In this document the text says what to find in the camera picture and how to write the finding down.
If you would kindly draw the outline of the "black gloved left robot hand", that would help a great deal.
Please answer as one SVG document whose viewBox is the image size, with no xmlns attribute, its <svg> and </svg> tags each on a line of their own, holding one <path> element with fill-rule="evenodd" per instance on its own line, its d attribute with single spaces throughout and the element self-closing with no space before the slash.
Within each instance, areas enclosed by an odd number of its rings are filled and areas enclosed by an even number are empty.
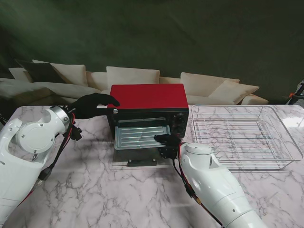
<svg viewBox="0 0 304 228">
<path fill-rule="evenodd" d="M 93 93 L 79 98 L 67 109 L 70 114 L 74 114 L 76 119 L 90 119 L 113 112 L 113 108 L 97 108 L 99 105 L 119 107 L 120 103 L 111 95 Z"/>
</svg>

